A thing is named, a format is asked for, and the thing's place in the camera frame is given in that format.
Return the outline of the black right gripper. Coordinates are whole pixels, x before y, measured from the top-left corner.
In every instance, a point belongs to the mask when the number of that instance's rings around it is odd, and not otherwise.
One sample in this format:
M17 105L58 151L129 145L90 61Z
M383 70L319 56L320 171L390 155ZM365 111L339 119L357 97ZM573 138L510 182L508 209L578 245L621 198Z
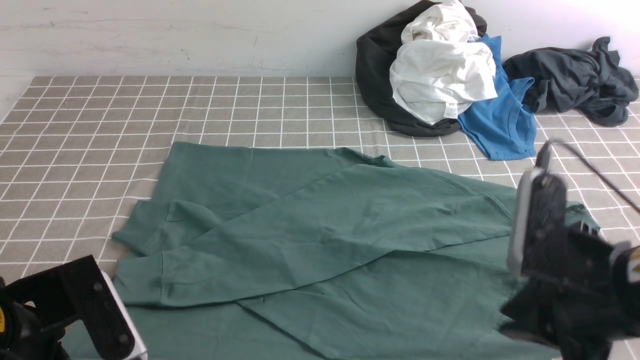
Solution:
M526 280L501 308L500 333L550 347L564 360L606 360L636 337L636 248L587 225L538 230L509 260Z

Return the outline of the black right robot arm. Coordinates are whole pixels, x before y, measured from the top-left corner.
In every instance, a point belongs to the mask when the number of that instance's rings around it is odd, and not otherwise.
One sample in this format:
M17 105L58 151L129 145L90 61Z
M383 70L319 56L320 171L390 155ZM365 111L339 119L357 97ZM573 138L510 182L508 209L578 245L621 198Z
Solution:
M610 244L577 223L525 240L525 286L501 308L505 337L606 360L614 342L639 337L639 248Z

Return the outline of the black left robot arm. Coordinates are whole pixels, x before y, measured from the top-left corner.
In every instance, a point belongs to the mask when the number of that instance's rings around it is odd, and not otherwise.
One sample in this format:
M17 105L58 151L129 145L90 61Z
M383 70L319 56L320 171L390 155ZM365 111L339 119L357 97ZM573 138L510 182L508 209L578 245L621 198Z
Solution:
M69 360L62 346L64 328L42 326L34 306L9 295L0 278L0 355L2 360Z

